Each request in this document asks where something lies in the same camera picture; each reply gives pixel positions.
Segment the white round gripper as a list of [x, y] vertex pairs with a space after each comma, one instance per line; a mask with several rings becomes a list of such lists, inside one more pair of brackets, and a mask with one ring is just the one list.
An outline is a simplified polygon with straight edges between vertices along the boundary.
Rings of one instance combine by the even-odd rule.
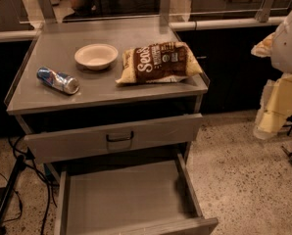
[[251, 54], [270, 57], [271, 65], [287, 72], [277, 81], [268, 80], [264, 86], [257, 112], [253, 134], [265, 140], [277, 134], [287, 119], [292, 116], [292, 11], [271, 33], [255, 45]]

